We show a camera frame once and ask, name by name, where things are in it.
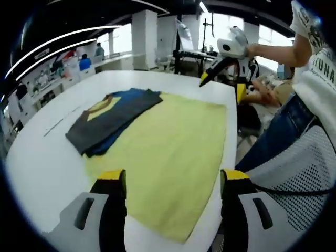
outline blue shirt person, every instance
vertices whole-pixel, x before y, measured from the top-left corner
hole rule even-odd
[[[79,62],[79,69],[81,71],[90,68],[91,66],[91,60],[88,59],[88,55],[87,54],[83,54],[82,55],[82,59]]]

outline black strap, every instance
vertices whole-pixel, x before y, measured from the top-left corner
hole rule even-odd
[[[265,188],[256,184],[253,184],[256,189],[263,191],[265,193],[283,195],[283,196],[321,196],[326,195],[328,193],[332,193],[335,191],[334,188],[326,189],[326,190],[319,190],[319,191],[311,191],[311,192],[294,192],[294,191],[281,191],[281,190],[274,190]]]

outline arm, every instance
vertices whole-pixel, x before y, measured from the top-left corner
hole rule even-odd
[[[259,91],[260,96],[264,103],[271,104],[273,103],[273,97],[269,90],[261,83],[259,79],[255,79],[252,81],[253,87]]]
[[[299,34],[295,35],[293,46],[252,44],[247,49],[250,57],[261,56],[290,67],[303,67],[312,54],[309,40]]]
[[[259,92],[249,93],[248,95],[245,95],[240,102],[241,103],[257,103],[261,105],[266,105],[265,101],[263,100]]]

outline white table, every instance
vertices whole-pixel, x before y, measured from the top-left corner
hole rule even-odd
[[[237,114],[234,88],[211,81],[202,88],[199,79],[146,71],[103,71],[69,88],[46,104],[23,128],[7,156],[7,173],[19,204],[39,232],[51,231],[60,212],[90,184],[84,161],[65,138],[83,110],[105,94],[132,87],[164,91],[187,98],[224,104],[227,107],[225,150],[220,168],[234,169],[237,145]],[[45,137],[46,131],[54,127]],[[221,222],[218,177],[198,223],[185,244],[167,240],[130,216],[126,217],[128,252],[199,251],[210,247]]]

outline jeans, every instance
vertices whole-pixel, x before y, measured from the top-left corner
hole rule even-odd
[[[268,130],[236,165],[236,170],[247,172],[271,160],[316,124],[318,119],[296,94],[292,95],[274,116]]]

